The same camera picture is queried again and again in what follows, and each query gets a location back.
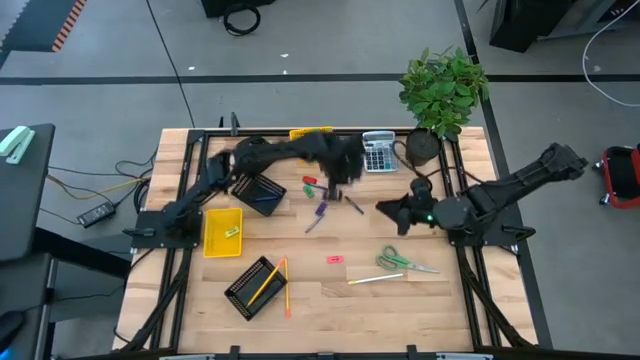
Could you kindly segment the white pencil yellow tip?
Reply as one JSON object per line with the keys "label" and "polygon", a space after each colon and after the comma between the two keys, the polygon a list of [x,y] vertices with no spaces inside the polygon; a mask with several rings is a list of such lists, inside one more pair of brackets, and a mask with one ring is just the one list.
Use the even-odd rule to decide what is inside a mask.
{"label": "white pencil yellow tip", "polygon": [[371,282],[377,282],[377,281],[384,281],[384,280],[402,278],[404,276],[405,276],[404,273],[394,273],[394,274],[381,275],[381,276],[375,276],[375,277],[369,277],[369,278],[363,278],[363,279],[349,280],[349,281],[347,281],[347,284],[348,285],[358,285],[358,284],[364,284],[364,283],[371,283]]}

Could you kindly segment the black plastic bin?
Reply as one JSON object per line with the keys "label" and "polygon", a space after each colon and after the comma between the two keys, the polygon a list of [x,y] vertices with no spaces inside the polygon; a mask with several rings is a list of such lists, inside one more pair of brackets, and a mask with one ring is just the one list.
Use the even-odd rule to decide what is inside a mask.
{"label": "black plastic bin", "polygon": [[271,216],[282,200],[260,204],[251,204],[251,200],[268,196],[281,196],[283,199],[286,193],[286,188],[262,174],[240,176],[231,191],[234,197],[265,217]]}
{"label": "black plastic bin", "polygon": [[251,321],[288,284],[285,276],[277,271],[261,294],[250,303],[275,268],[266,257],[261,256],[225,290],[225,297],[246,321]]}

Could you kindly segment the green leafy plant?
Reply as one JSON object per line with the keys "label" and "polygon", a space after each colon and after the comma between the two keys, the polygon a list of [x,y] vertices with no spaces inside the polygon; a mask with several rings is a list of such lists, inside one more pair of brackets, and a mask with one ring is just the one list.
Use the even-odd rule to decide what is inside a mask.
{"label": "green leafy plant", "polygon": [[440,53],[424,49],[409,61],[399,83],[401,104],[419,127],[439,137],[459,134],[472,110],[489,97],[484,69],[460,48]]}

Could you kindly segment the mint green stapler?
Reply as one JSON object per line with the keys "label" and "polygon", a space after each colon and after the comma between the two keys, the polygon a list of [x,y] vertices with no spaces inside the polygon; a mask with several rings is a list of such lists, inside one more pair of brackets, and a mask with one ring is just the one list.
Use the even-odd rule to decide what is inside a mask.
{"label": "mint green stapler", "polygon": [[11,165],[20,163],[35,136],[35,131],[27,126],[17,126],[0,142],[0,156]]}

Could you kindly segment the black equipment box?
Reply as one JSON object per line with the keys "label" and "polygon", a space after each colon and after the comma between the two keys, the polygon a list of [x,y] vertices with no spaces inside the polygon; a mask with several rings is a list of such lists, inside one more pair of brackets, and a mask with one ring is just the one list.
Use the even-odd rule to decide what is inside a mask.
{"label": "black equipment box", "polygon": [[234,12],[271,5],[277,0],[201,0],[207,18],[222,17]]}

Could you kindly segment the grey calculator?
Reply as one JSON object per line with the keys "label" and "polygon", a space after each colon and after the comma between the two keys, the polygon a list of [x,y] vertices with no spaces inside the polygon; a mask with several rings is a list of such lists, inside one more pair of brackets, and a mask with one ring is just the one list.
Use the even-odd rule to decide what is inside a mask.
{"label": "grey calculator", "polygon": [[398,170],[397,159],[393,153],[395,140],[396,134],[389,130],[362,134],[364,163],[368,173],[391,173]]}

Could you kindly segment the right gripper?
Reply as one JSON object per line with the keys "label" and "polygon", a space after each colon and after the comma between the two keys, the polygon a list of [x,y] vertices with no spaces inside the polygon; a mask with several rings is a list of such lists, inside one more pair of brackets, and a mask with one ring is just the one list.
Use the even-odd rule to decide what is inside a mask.
{"label": "right gripper", "polygon": [[437,202],[437,199],[433,199],[431,202],[421,202],[415,200],[414,197],[405,195],[395,200],[379,201],[376,204],[376,209],[386,216],[397,216],[399,214],[397,234],[405,236],[411,225],[421,223],[428,225],[430,228],[434,228],[437,225],[433,213]]}

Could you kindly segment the green marker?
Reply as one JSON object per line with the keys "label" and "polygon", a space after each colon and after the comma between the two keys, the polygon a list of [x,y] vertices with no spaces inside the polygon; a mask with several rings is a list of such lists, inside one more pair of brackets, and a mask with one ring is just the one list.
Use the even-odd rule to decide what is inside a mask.
{"label": "green marker", "polygon": [[388,271],[396,270],[416,270],[426,273],[438,274],[439,271],[430,267],[415,264],[399,254],[394,246],[386,245],[382,253],[376,257],[376,264]]}

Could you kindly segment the black desk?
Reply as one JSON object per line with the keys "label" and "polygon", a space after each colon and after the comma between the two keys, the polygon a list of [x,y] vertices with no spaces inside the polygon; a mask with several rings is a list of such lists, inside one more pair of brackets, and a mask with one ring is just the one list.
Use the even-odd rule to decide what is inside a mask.
{"label": "black desk", "polygon": [[[31,253],[55,126],[27,126],[35,136],[17,165],[0,156],[0,262]],[[12,129],[0,130],[0,142]]]}

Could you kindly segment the black cabinet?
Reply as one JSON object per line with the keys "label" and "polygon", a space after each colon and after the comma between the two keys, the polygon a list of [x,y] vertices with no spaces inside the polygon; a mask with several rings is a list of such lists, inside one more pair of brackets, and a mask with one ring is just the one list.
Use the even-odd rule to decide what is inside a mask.
{"label": "black cabinet", "polygon": [[524,53],[556,28],[574,0],[496,0],[489,44]]}

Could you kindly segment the black power adapter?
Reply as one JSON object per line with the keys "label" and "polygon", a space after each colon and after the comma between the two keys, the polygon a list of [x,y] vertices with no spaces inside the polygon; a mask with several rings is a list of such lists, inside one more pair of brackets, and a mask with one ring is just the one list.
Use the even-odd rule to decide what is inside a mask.
{"label": "black power adapter", "polygon": [[116,207],[111,202],[104,202],[76,217],[79,224],[87,229],[116,214]]}

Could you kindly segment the black ramp orange striped edge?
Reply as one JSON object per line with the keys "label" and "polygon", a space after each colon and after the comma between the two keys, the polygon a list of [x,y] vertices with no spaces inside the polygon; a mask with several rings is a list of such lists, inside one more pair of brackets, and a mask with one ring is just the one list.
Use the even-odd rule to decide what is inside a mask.
{"label": "black ramp orange striped edge", "polygon": [[59,52],[87,0],[27,0],[0,37],[0,68],[13,51]]}

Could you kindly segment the yellow plastic bin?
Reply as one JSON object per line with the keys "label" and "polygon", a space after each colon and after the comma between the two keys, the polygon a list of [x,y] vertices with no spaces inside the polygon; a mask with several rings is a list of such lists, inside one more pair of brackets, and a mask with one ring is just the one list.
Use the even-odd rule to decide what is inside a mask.
{"label": "yellow plastic bin", "polygon": [[[238,227],[240,233],[226,238],[224,233]],[[203,256],[205,258],[239,257],[242,254],[243,210],[210,209],[206,212]]]}
{"label": "yellow plastic bin", "polygon": [[297,128],[289,131],[289,139],[296,140],[301,138],[309,133],[330,133],[333,131],[331,126],[323,126],[323,127],[307,127],[307,128]]}

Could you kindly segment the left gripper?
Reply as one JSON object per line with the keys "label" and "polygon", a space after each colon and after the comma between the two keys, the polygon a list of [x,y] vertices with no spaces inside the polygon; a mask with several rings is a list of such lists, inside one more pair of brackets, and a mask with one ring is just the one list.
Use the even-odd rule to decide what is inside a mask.
{"label": "left gripper", "polygon": [[329,181],[325,196],[328,201],[341,201],[343,191],[340,185],[353,183],[362,176],[364,167],[362,138],[360,135],[340,137],[335,134],[325,134],[324,140],[326,151],[319,156],[319,164]]}

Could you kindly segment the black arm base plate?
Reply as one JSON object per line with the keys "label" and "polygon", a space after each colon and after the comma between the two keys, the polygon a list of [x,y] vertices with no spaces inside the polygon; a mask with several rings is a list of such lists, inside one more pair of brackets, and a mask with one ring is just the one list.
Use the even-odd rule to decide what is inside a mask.
{"label": "black arm base plate", "polygon": [[517,205],[472,217],[461,229],[447,230],[454,245],[464,247],[517,245],[535,233],[534,228],[523,225]]}
{"label": "black arm base plate", "polygon": [[133,229],[134,248],[196,248],[201,241],[201,211],[173,219],[163,211],[143,211]]}

